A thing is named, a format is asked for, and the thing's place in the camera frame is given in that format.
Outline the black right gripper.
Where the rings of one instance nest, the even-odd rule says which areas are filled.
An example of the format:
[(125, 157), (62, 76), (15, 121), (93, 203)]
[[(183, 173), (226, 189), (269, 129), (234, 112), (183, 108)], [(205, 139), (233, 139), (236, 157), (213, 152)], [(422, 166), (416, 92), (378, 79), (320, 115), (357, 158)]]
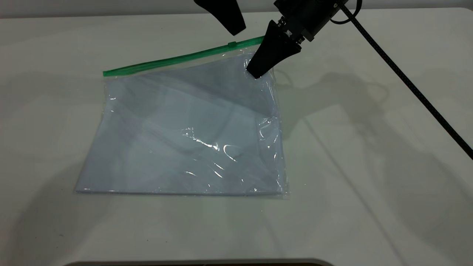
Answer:
[(300, 44), (312, 42), (315, 35), (338, 11), (334, 0), (276, 0), (282, 14), (281, 26), (269, 22), (265, 36), (248, 63), (246, 70), (255, 78), (262, 77), (278, 63), (301, 52)]

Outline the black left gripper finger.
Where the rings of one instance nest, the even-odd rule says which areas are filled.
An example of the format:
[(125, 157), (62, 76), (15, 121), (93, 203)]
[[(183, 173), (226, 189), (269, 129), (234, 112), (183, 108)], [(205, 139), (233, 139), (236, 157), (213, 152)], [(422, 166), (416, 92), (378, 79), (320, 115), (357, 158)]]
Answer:
[(241, 10), (236, 0), (195, 0), (194, 3), (211, 13), (231, 35), (241, 32)]
[(216, 0), (216, 18), (230, 33), (240, 33), (246, 29), (236, 0)]

